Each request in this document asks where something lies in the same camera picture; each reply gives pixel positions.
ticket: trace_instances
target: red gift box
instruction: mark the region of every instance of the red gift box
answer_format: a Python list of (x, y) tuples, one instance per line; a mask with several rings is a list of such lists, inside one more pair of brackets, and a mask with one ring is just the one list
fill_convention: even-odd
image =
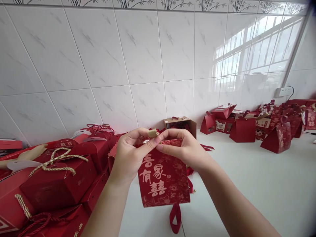
[(256, 118), (239, 116), (233, 123), (229, 137), (237, 143), (250, 143), (256, 141)]
[(80, 201), (97, 176), (90, 147), (93, 146), (81, 143), (67, 155), (77, 157), (55, 158), (58, 159), (54, 159), (57, 163), (30, 173), (30, 177), (21, 185), (21, 190), (37, 211), (56, 210), (76, 205)]
[(80, 203), (84, 206), (86, 212), (88, 213), (88, 215), (90, 216), (99, 197), (100, 194), (106, 184), (106, 182), (108, 181), (109, 178), (109, 174), (106, 171), (104, 174), (99, 175), (94, 182), (92, 183), (92, 185), (90, 186), (90, 188), (87, 190), (87, 192), (85, 193), (85, 195), (82, 197)]
[(213, 109), (211, 112), (215, 114), (217, 119), (227, 119), (237, 105), (222, 105)]
[(215, 115), (210, 114), (208, 111), (206, 111), (206, 116), (204, 116), (200, 132), (204, 134), (210, 134), (216, 131), (216, 121), (215, 121)]
[(261, 147), (274, 153), (281, 153), (291, 146), (291, 125), (287, 121), (287, 116), (282, 116), (281, 124), (277, 125), (273, 131), (263, 140)]
[(36, 214), (20, 189), (32, 170), (26, 168), (0, 181), (0, 234), (20, 230)]
[[(182, 139), (161, 143), (181, 146)], [(138, 179), (144, 207), (190, 202), (186, 166), (176, 157), (153, 149), (143, 159), (138, 170)]]
[(230, 134), (230, 131), (235, 119), (234, 118), (228, 118), (228, 119), (217, 118), (215, 121), (216, 121), (216, 131)]

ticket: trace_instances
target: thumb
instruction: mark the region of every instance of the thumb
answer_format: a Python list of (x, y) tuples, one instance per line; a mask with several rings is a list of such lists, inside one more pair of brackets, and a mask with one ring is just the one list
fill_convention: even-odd
[(180, 158), (183, 147), (159, 144), (156, 149), (164, 154)]

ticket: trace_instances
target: red gift bag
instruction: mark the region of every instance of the red gift bag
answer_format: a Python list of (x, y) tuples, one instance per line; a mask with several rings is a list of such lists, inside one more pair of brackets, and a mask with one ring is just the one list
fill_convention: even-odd
[(39, 212), (76, 205), (97, 176), (89, 149), (81, 143), (68, 155), (35, 168), (21, 190)]
[(274, 153), (281, 153), (291, 146), (291, 125), (287, 116), (282, 116), (281, 124), (277, 125), (273, 131), (263, 140), (261, 147)]
[[(182, 139), (161, 143), (181, 146)], [(186, 166), (176, 157), (153, 149), (143, 159), (138, 170), (138, 179), (144, 207), (190, 202)]]
[(216, 131), (216, 121), (215, 121), (215, 115), (210, 114), (208, 111), (206, 111), (206, 116), (204, 116), (200, 132), (204, 134), (210, 134)]
[(227, 119), (237, 105), (222, 105), (213, 109), (211, 112), (217, 119)]
[(256, 141), (256, 118), (245, 118), (250, 111), (239, 116), (233, 123), (230, 139), (237, 143), (249, 143)]

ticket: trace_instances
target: hand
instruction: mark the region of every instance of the hand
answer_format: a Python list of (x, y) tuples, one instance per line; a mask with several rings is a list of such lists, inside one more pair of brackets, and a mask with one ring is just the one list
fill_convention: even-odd
[(181, 147), (159, 144), (156, 149), (164, 154), (179, 158), (197, 171), (205, 168), (212, 160), (188, 130), (171, 128), (162, 132), (159, 137), (161, 140), (167, 137), (182, 138)]
[(136, 177), (144, 157), (161, 142), (161, 137), (151, 139), (139, 148), (134, 144), (148, 137), (148, 129), (138, 128), (120, 137), (110, 179), (118, 184), (130, 184)]

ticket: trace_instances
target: fingernail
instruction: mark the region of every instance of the fingernail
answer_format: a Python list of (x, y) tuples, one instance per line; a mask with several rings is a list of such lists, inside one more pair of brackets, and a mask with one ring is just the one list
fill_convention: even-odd
[(162, 151), (162, 145), (161, 145), (161, 144), (158, 144), (158, 145), (156, 146), (156, 149), (157, 149), (158, 151)]

